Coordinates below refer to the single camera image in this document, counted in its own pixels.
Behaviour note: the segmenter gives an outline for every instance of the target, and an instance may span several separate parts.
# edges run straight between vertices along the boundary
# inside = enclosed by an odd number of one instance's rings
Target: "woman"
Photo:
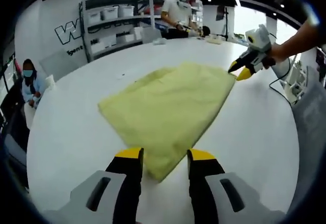
[[[27,128],[32,126],[35,109],[37,108],[40,99],[46,89],[45,80],[37,73],[32,61],[27,59],[22,67],[22,96],[26,102],[24,106]]]

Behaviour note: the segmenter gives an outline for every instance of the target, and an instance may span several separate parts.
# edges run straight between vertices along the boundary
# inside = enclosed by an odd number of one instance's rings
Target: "man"
[[[197,26],[191,21],[192,8],[191,0],[165,0],[161,18],[169,25],[168,32],[163,35],[167,39],[186,38],[188,32],[183,26],[190,27],[198,32]]]

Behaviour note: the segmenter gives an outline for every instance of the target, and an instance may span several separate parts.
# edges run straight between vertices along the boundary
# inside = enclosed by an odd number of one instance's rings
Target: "yellow towel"
[[[162,181],[216,117],[235,79],[221,68],[184,63],[156,70],[98,106],[129,147],[145,149],[147,170]]]

